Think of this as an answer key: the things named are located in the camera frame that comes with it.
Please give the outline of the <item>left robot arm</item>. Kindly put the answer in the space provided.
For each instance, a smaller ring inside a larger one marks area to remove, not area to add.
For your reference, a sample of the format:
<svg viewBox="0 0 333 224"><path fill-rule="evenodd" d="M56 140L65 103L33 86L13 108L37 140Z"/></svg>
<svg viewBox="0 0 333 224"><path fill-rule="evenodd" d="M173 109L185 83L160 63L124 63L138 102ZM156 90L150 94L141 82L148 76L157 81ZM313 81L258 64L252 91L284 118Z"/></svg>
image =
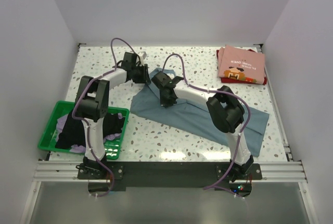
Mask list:
<svg viewBox="0 0 333 224"><path fill-rule="evenodd" d="M83 76L76 95L72 118L83 123L86 151L83 165L95 178L108 172L103 138L103 121L108 112L109 90L128 81L150 84L147 54L125 52L111 71L93 78Z"/></svg>

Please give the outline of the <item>blue t-shirt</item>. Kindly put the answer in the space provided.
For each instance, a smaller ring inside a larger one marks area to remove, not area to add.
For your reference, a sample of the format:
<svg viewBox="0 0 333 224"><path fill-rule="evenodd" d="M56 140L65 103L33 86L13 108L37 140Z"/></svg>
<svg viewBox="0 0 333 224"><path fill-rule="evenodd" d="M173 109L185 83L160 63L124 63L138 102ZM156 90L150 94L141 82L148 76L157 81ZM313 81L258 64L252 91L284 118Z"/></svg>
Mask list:
<svg viewBox="0 0 333 224"><path fill-rule="evenodd" d="M158 88L151 83L132 98L130 112L164 125L186 131L196 136L227 146L226 135L213 124L207 108L187 100L178 99L177 104L164 108L160 104ZM250 108L251 116L244 134L249 151L259 157L269 114Z"/></svg>

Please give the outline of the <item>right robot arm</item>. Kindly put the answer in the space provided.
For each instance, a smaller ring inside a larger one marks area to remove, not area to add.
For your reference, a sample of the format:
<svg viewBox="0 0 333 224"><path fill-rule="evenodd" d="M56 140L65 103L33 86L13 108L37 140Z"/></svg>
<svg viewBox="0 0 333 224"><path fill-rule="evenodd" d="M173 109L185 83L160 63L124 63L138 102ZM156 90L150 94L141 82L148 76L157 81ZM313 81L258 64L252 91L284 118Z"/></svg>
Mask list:
<svg viewBox="0 0 333 224"><path fill-rule="evenodd" d="M209 89L190 85L183 77L170 78L162 71L154 75L151 81L159 90L163 107L175 105L177 99L207 107L213 125L226 134L231 155L230 165L219 181L225 178L232 182L245 179L253 164L253 156L244 135L251 113L248 106L240 103L241 98L227 86Z"/></svg>

